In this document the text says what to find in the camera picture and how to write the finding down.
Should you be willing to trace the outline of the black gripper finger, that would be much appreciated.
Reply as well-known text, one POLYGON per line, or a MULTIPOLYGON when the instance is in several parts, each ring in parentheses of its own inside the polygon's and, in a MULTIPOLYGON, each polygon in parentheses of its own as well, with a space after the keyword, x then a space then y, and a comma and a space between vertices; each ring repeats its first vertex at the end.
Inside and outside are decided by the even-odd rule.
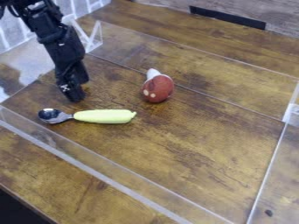
POLYGON ((82 61, 79 61, 74 65, 74 71, 75 71, 75 75, 78 77, 79 83, 86 84, 90 81, 90 74, 84 66, 84 63, 82 61))
POLYGON ((84 99, 86 94, 76 78, 58 80, 58 87, 71 102, 80 102, 84 99))

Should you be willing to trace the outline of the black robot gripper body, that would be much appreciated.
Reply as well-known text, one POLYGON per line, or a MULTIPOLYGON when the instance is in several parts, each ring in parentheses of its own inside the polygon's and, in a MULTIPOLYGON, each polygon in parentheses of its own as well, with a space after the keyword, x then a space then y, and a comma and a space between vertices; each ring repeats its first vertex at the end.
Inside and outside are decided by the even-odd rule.
POLYGON ((7 0, 7 9, 36 34, 51 56, 56 79, 78 79, 74 65, 83 62, 86 49, 75 28, 62 22, 60 7, 52 0, 7 0))

